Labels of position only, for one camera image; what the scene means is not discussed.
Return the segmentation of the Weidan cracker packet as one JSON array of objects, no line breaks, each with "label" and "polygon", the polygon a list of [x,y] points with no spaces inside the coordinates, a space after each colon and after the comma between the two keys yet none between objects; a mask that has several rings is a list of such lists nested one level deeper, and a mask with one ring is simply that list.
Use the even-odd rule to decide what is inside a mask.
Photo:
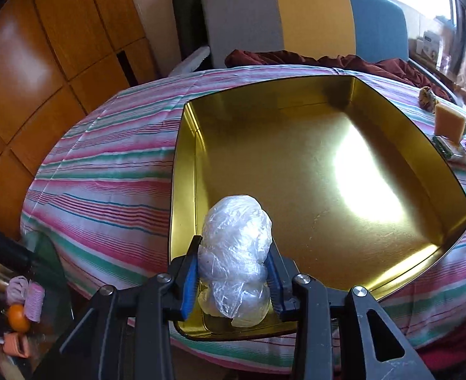
[{"label": "Weidan cracker packet", "polygon": [[461,163],[466,158],[466,150],[461,145],[456,145],[445,136],[434,136],[432,142],[437,151],[446,161]]}]

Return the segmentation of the yellow sponge block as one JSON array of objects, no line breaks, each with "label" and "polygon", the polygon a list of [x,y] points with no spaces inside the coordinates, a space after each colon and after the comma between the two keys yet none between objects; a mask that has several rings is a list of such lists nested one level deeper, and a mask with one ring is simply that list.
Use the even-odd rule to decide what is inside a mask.
[{"label": "yellow sponge block", "polygon": [[441,103],[435,106],[434,134],[436,136],[444,136],[458,144],[464,135],[465,128],[466,119],[461,114]]}]

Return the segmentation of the clear plastic bag ball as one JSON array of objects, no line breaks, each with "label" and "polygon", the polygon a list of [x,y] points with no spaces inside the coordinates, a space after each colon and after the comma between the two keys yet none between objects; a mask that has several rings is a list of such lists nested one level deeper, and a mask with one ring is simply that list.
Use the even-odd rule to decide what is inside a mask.
[{"label": "clear plastic bag ball", "polygon": [[256,199],[226,196],[205,216],[198,250],[202,311],[233,327],[261,323],[270,307],[265,261],[272,221]]}]

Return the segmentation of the orange fruit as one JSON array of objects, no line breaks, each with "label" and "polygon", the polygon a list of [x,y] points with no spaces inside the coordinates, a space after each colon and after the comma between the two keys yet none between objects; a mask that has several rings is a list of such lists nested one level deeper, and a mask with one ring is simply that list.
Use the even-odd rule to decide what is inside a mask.
[{"label": "orange fruit", "polygon": [[30,329],[30,320],[24,314],[24,307],[21,304],[11,305],[6,312],[8,323],[15,332],[25,334]]}]

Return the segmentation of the dark red blanket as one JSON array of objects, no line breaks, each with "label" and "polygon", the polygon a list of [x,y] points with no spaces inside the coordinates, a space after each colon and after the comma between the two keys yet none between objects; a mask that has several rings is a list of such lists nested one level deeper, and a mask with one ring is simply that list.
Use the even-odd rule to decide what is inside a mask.
[{"label": "dark red blanket", "polygon": [[359,71],[373,76],[385,77],[417,88],[429,87],[438,97],[448,101],[452,100],[451,95],[446,93],[442,87],[432,82],[422,71],[400,58],[389,58],[371,63],[352,54],[338,56],[337,58],[324,56],[315,59],[285,50],[276,52],[249,52],[235,49],[225,58],[224,64],[227,68],[248,65],[289,64]]}]

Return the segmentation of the rolled white sock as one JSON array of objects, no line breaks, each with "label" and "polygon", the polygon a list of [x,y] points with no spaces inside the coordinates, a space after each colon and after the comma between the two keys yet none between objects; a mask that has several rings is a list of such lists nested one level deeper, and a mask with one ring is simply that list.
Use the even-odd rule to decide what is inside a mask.
[{"label": "rolled white sock", "polygon": [[431,87],[421,87],[419,90],[419,107],[428,112],[435,112],[436,106],[439,103],[437,96]]}]

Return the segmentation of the pink hair roller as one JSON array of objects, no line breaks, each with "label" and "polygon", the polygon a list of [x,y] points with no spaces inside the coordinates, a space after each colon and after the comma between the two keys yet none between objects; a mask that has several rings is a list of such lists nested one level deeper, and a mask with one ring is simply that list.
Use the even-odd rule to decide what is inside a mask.
[{"label": "pink hair roller", "polygon": [[24,301],[24,315],[33,323],[41,322],[41,314],[45,299],[45,289],[37,282],[30,282]]}]

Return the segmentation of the white product box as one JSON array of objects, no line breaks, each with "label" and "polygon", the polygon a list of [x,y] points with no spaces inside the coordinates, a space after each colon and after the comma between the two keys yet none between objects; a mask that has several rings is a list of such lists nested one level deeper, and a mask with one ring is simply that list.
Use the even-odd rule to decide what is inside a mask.
[{"label": "white product box", "polygon": [[424,31],[424,34],[416,39],[416,54],[439,66],[443,54],[441,36],[430,30]]}]

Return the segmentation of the striped bed sheet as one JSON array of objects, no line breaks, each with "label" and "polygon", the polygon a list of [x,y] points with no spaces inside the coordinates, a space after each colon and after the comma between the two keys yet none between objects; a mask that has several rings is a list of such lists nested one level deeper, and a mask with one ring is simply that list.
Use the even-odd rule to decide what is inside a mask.
[{"label": "striped bed sheet", "polygon": [[[45,233],[69,284],[87,298],[105,284],[138,286],[168,264],[170,177],[184,105],[259,81],[340,74],[303,65],[244,66],[116,93],[46,156],[23,201],[21,232]],[[466,191],[466,170],[457,166],[454,173]],[[382,304],[430,369],[466,363],[466,235]]]}]

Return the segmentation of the gold metal tin box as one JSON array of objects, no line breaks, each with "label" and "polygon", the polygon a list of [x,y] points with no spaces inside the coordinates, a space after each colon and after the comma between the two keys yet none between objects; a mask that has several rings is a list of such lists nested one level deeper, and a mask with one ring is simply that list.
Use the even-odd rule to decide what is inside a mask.
[{"label": "gold metal tin box", "polygon": [[249,195],[280,253],[327,287],[397,292],[466,232],[466,193],[427,135],[355,76],[262,81],[188,101],[175,146],[169,254],[208,210]]}]

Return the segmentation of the grey yellow blue headboard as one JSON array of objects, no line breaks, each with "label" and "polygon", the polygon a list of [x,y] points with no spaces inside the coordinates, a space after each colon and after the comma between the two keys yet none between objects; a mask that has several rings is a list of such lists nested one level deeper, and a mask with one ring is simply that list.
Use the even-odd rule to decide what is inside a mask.
[{"label": "grey yellow blue headboard", "polygon": [[202,0],[211,60],[234,50],[285,50],[319,59],[408,60],[403,10],[389,0]]}]

